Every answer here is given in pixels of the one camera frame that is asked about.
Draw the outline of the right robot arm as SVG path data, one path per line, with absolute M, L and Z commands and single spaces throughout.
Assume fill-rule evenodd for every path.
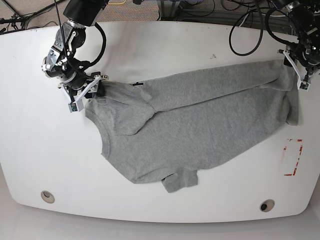
M 94 74 L 86 74 L 86 70 L 96 65 L 102 58 L 107 37 L 97 23 L 100 13 L 106 8 L 107 0 L 71 0 L 63 15 L 67 18 L 59 23 L 55 41 L 42 63 L 42 71 L 48 78 L 57 78 L 66 90 L 70 103 L 75 102 L 75 96 L 84 85 L 94 81 Z M 102 36 L 102 46 L 97 58 L 90 61 L 80 61 L 75 58 L 76 50 L 83 46 L 86 40 L 86 28 L 95 27 Z

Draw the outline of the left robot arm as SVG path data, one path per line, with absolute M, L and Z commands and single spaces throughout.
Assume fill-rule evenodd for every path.
M 318 0 L 273 0 L 272 3 L 274 8 L 265 14 L 265 28 L 273 39 L 288 47 L 288 50 L 282 53 L 289 65 L 297 72 L 298 88 L 306 90 L 311 84 L 312 75 L 320 70 L 320 2 Z M 269 17 L 275 11 L 284 12 L 288 17 L 298 43 L 289 42 L 273 34 L 269 27 Z M 305 67 L 304 77 L 298 73 L 295 61 Z

